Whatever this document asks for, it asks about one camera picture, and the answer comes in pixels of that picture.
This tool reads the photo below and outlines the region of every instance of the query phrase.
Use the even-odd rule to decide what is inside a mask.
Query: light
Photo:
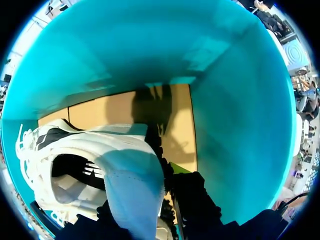
[[[29,228],[29,229],[34,230],[34,227],[30,224],[30,222],[28,222],[27,225],[28,225],[28,228]]]

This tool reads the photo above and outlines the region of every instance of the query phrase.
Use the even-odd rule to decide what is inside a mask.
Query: green object
[[[2,111],[3,152],[24,202],[34,194],[15,153],[20,124],[33,130],[68,106],[185,83],[198,171],[222,221],[242,224],[272,206],[293,157],[292,83],[263,24],[230,0],[82,0],[55,18],[24,56]]]
[[[171,167],[173,168],[173,174],[189,174],[190,171],[184,169],[181,166],[178,166],[177,164],[174,164],[173,162],[170,162]]]

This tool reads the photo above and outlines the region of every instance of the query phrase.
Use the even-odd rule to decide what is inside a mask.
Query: white sneaker
[[[145,124],[117,124],[77,130],[58,119],[34,131],[22,125],[16,154],[27,184],[43,210],[63,226],[77,214],[97,219],[96,208],[108,198],[114,220],[137,239],[155,239],[164,198],[164,175],[157,156],[144,141]],[[104,179],[105,193],[70,175],[52,177],[55,160],[86,159],[83,173]]]

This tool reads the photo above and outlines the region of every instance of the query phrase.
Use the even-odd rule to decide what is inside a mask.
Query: cardboard floor
[[[108,124],[157,124],[163,157],[190,172],[197,170],[194,118],[187,84],[96,98],[45,116],[38,124],[41,126],[58,118],[86,130]]]

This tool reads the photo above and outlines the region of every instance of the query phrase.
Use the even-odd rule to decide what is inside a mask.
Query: hand
[[[266,5],[264,5],[263,1],[254,0],[253,4],[261,12],[267,12],[269,10],[269,8]]]

